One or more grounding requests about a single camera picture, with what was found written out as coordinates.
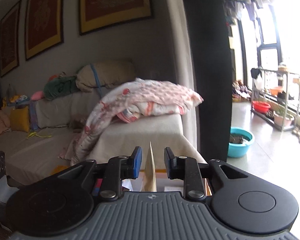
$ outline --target green blanket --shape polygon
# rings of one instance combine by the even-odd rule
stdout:
[[[49,81],[43,88],[45,98],[52,100],[80,91],[75,85],[76,77],[58,77]]]

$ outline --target turquoise plastic tub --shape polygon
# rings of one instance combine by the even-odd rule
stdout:
[[[254,135],[240,127],[231,127],[230,133],[241,134],[250,139],[248,142],[243,144],[229,143],[228,156],[232,158],[240,158],[247,153],[250,145],[253,144]]]

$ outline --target white floor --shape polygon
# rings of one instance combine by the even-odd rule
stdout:
[[[300,239],[300,144],[290,131],[279,132],[250,112],[249,103],[234,103],[231,126],[250,130],[256,140],[246,156],[227,162],[291,192],[299,214],[291,233]]]

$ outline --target sofa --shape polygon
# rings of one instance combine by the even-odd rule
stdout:
[[[60,158],[68,147],[74,131],[68,125],[72,116],[86,115],[99,102],[97,89],[92,92],[77,92],[54,100],[35,102],[38,136],[27,138],[23,131],[9,131],[0,135],[0,150],[5,153],[6,174],[14,181],[29,185],[70,166],[70,161]],[[106,163],[119,155],[131,155],[135,146],[143,149],[144,168],[150,141],[156,171],[164,171],[163,151],[171,147],[176,156],[194,157],[205,163],[198,151],[183,136],[179,114],[142,117],[132,123],[113,122],[101,134],[98,142],[86,159]]]

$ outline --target ribbed plate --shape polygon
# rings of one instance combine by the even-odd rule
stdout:
[[[102,203],[77,229],[50,238],[15,233],[12,240],[297,240],[289,232],[247,236],[220,225],[202,203],[184,200],[179,192],[125,192]]]

